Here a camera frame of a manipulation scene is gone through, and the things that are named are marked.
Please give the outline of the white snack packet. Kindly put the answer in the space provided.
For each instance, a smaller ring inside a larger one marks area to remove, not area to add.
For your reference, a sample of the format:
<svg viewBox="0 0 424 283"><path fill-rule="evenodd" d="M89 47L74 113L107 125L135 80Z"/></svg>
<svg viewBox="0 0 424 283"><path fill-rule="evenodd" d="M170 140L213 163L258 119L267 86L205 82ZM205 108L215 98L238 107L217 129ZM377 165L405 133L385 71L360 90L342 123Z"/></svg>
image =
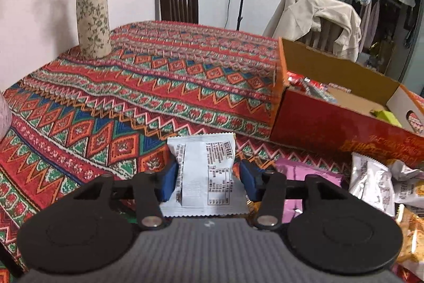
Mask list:
<svg viewBox="0 0 424 283"><path fill-rule="evenodd" d="M178 163L178 177L170 199L160 205L164 216L248 213L244 186L233 173L235 139L231 132L167 139L167 146Z"/></svg>
<svg viewBox="0 0 424 283"><path fill-rule="evenodd" d="M410 168L398 159L383 164L363 154L352 154L349 192L391 217L395 216L396 204L420 204L419 193L414 191L419 184L423 184L423 169Z"/></svg>

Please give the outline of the pink snack packet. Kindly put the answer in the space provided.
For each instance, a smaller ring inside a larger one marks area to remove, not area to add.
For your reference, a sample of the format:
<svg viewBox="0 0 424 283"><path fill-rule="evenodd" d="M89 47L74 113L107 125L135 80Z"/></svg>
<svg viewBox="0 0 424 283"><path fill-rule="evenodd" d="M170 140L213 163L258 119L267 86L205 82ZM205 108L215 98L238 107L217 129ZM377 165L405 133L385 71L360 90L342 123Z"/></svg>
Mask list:
<svg viewBox="0 0 424 283"><path fill-rule="evenodd" d="M314 182L328 181L339 188L343 185L343 176L326 170L312 168L307 164L289 159L278 159L276 169L288 179L288 188L285 197L282 223L290 223L295 217L301 215L308 206L310 186Z"/></svg>

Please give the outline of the red cardboard box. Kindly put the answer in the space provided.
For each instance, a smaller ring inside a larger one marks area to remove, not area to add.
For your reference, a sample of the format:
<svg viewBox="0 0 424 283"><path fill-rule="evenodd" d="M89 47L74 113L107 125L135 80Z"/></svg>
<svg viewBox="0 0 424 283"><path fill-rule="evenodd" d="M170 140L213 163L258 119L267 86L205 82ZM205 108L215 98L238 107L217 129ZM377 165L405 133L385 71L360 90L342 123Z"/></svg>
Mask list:
<svg viewBox="0 0 424 283"><path fill-rule="evenodd" d="M401 83L349 60L279 39L272 97L270 140L316 153L357 152L381 162L398 159L409 167L423 163L423 103ZM288 72L330 82L337 103L290 86ZM376 119L371 110L392 112L402 128Z"/></svg>

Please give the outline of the red patterned tablecloth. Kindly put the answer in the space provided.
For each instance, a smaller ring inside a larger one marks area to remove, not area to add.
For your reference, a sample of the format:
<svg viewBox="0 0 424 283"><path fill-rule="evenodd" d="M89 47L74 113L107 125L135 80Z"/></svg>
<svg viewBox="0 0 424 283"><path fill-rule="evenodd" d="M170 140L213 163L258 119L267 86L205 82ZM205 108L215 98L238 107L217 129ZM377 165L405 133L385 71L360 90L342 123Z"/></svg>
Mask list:
<svg viewBox="0 0 424 283"><path fill-rule="evenodd" d="M171 136L233 132L236 158L294 159L350 173L351 153L316 153L270 140L276 39L194 24L142 21L113 30L111 52L71 48L2 94L12 120L1 141L1 250L26 270L20 226L102 174L162 169Z"/></svg>

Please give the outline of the red snack packets in box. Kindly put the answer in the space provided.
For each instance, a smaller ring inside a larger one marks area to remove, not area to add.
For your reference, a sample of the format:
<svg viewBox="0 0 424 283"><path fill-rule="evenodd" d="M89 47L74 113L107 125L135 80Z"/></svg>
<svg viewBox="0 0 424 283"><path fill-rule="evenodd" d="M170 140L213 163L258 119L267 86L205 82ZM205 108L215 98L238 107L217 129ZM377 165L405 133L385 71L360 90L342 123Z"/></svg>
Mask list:
<svg viewBox="0 0 424 283"><path fill-rule="evenodd" d="M311 80L309 77L297 74L295 72L288 72L288 81L290 86L294 89L315 98L319 98L329 103L337 103L335 97L330 93L329 88L341 90L345 93L351 93L351 89L337 85L330 82L325 84L315 80Z"/></svg>

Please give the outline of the white crumpled snack packet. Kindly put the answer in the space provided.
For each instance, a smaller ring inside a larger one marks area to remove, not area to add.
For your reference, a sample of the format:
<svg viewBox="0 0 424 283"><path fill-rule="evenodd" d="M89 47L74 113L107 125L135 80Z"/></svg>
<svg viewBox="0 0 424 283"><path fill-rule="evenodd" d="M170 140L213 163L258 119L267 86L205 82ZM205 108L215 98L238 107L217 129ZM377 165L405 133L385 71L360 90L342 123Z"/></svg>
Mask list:
<svg viewBox="0 0 424 283"><path fill-rule="evenodd" d="M349 192L391 217L395 216L396 204L420 204L419 193L414 191L419 184L423 184L423 169L410 168L398 159L383 164L363 154L352 154Z"/></svg>

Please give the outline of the green snack packet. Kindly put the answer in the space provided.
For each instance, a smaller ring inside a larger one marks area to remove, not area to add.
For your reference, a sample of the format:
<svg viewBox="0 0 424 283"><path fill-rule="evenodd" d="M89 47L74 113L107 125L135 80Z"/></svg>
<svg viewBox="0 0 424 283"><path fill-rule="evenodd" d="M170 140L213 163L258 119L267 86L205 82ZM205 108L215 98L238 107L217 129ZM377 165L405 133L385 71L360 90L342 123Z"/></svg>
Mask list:
<svg viewBox="0 0 424 283"><path fill-rule="evenodd" d="M396 127L402 128L401 122L395 117L395 115L390 111L384 110L371 110L370 114L373 115L376 119L382 120Z"/></svg>

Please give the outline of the yellow cracker packet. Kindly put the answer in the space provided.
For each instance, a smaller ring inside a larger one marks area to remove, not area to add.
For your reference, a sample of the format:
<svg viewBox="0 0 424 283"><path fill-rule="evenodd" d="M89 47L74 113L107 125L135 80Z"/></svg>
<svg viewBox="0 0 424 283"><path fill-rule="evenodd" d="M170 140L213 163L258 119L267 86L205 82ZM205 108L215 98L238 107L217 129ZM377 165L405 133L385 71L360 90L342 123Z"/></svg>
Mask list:
<svg viewBox="0 0 424 283"><path fill-rule="evenodd" d="M397 258L399 265L423 279L423 218L400 204L396 222L403 235L403 244Z"/></svg>

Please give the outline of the wooden chair under jacket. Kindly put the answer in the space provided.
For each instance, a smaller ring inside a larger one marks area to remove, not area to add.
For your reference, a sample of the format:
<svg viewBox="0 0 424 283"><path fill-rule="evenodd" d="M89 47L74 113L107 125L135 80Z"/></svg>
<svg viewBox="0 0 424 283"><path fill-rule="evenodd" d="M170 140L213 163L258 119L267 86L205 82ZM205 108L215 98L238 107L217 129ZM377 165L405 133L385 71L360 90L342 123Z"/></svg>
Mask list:
<svg viewBox="0 0 424 283"><path fill-rule="evenodd" d="M320 20L321 30L309 31L306 35L301 37L298 42L301 42L315 50L320 50L322 52L332 54L334 43L343 32L343 29L337 24L334 24L333 22L326 19L320 18Z"/></svg>

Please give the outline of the pink vase at edge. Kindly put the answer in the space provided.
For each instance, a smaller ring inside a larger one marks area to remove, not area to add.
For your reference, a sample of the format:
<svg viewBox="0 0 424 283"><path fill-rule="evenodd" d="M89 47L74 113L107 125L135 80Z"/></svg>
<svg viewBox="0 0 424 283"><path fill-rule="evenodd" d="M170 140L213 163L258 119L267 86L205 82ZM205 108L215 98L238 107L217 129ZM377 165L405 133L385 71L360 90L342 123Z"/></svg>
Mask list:
<svg viewBox="0 0 424 283"><path fill-rule="evenodd" d="M4 139L11 126L12 114L5 97L0 93L0 141Z"/></svg>

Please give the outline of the beige jacket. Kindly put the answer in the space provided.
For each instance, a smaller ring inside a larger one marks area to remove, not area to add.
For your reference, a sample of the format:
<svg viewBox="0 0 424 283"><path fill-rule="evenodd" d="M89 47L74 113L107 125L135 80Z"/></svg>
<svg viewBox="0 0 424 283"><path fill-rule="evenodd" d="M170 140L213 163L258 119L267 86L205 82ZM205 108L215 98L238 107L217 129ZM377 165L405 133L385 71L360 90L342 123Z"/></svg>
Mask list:
<svg viewBox="0 0 424 283"><path fill-rule="evenodd" d="M361 18L353 6L339 0L281 0L263 35L295 42L309 32L320 32L321 21L341 28L332 53L355 62L359 55Z"/></svg>

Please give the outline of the floral ceramic vase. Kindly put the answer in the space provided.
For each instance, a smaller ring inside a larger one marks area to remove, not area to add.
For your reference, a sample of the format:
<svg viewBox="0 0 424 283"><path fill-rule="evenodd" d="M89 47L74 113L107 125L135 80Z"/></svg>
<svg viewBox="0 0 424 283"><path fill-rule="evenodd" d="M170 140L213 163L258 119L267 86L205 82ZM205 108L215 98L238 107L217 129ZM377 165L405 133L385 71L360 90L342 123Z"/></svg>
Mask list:
<svg viewBox="0 0 424 283"><path fill-rule="evenodd" d="M108 0L76 0L76 19L81 56L106 57L111 52Z"/></svg>

